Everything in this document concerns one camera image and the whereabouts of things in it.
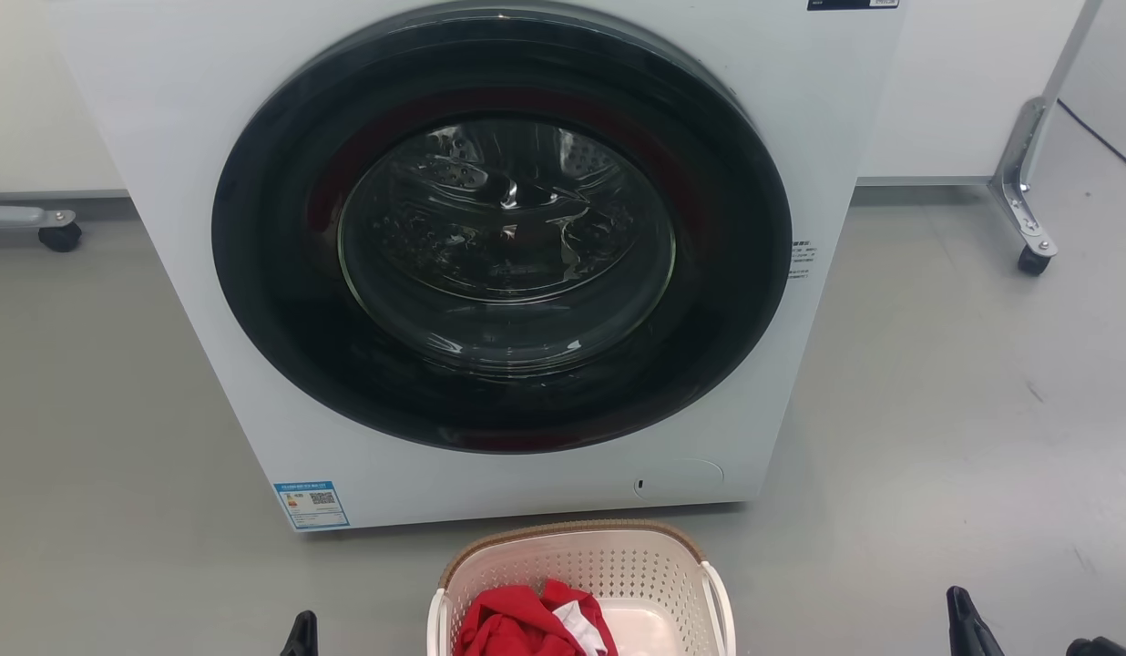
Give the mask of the black round washer door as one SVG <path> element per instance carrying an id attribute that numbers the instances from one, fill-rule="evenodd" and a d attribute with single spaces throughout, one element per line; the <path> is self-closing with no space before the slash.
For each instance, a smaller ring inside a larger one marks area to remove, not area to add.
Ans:
<path id="1" fill-rule="evenodd" d="M 254 113 L 213 203 L 259 352 L 385 435 L 606 443 L 770 331 L 785 186 L 709 72 L 560 3 L 447 3 L 348 35 Z"/>

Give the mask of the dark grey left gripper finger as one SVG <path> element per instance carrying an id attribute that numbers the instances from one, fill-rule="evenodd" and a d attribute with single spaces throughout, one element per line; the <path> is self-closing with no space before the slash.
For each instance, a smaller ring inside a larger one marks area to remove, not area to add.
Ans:
<path id="1" fill-rule="evenodd" d="M 301 611 L 293 620 L 282 656 L 318 656 L 318 615 L 312 610 Z"/>

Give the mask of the blue energy label sticker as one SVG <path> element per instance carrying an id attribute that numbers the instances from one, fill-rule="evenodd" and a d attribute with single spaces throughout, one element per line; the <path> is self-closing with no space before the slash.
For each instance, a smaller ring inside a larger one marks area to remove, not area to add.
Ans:
<path id="1" fill-rule="evenodd" d="M 274 489 L 293 530 L 343 530 L 351 524 L 331 480 L 275 483 Z"/>

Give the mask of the tall grey metal frame leg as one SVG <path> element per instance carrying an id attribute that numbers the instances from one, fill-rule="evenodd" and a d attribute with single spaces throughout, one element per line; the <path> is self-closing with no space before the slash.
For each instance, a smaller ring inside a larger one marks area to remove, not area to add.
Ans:
<path id="1" fill-rule="evenodd" d="M 998 162 L 995 174 L 988 185 L 988 190 L 995 196 L 1006 219 L 1024 240 L 1024 248 L 1028 245 L 1045 257 L 1056 257 L 1058 246 L 1043 227 L 1042 221 L 1035 217 L 1026 195 L 1030 190 L 1033 168 L 1037 162 L 1040 142 L 1049 123 L 1051 105 L 1058 100 L 1058 93 L 1066 82 L 1071 68 L 1074 66 L 1076 54 L 1082 48 L 1101 5 L 1103 0 L 1084 0 L 1042 95 L 1022 104 L 1013 129 L 1006 142 L 1004 152 Z"/>

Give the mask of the white filter cover flap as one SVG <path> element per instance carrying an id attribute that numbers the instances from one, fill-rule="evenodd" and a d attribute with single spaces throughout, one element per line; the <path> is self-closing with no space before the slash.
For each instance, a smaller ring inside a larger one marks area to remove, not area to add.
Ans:
<path id="1" fill-rule="evenodd" d="M 638 471 L 633 489 L 647 503 L 709 503 L 724 486 L 721 467 L 703 458 L 672 458 Z"/>

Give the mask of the white front-load washing machine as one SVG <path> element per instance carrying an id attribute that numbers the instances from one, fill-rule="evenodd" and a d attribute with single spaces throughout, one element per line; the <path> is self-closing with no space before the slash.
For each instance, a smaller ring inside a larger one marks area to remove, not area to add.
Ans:
<path id="1" fill-rule="evenodd" d="M 631 435 L 546 453 L 450 451 L 322 405 L 247 336 L 218 284 L 213 203 L 277 88 L 334 43 L 430 5 L 560 3 L 679 50 L 738 101 L 774 158 L 792 244 L 817 249 L 732 374 Z M 256 460 L 275 483 L 333 482 L 350 528 L 645 507 L 638 471 L 721 467 L 709 503 L 756 498 L 904 32 L 901 0 L 46 0 L 59 46 Z"/>

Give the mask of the white garment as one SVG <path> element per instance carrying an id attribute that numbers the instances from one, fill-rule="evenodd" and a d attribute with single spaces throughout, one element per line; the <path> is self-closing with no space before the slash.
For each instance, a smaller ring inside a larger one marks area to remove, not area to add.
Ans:
<path id="1" fill-rule="evenodd" d="M 552 615 L 558 619 L 568 635 L 577 641 L 581 656 L 609 656 L 608 644 L 604 641 L 604 635 L 600 633 L 597 624 L 589 621 L 583 614 L 578 600 L 555 608 L 552 610 Z"/>

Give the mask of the white perforated laundry basket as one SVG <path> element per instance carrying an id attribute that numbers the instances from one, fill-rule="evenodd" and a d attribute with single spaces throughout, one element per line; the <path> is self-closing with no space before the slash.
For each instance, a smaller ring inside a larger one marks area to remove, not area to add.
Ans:
<path id="1" fill-rule="evenodd" d="M 485 590 L 555 579 L 591 594 L 619 656 L 738 656 L 727 590 L 691 538 L 654 520 L 579 520 L 494 533 L 446 566 L 426 622 L 428 656 L 452 656 Z"/>

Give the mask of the short grey metal frame leg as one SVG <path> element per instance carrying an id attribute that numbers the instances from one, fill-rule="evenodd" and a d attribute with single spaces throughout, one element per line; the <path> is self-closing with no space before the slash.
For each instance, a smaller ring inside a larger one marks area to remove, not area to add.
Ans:
<path id="1" fill-rule="evenodd" d="M 75 212 L 46 210 L 26 205 L 0 205 L 0 230 L 50 230 L 68 227 Z"/>

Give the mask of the red garment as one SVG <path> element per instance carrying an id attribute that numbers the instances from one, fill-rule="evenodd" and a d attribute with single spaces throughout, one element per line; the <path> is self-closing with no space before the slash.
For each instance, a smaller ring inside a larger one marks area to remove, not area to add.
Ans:
<path id="1" fill-rule="evenodd" d="M 480 593 L 463 619 L 452 656 L 581 656 L 577 641 L 552 615 L 572 600 L 604 635 L 609 656 L 619 656 L 597 599 L 558 579 L 546 579 L 540 592 L 509 585 Z"/>

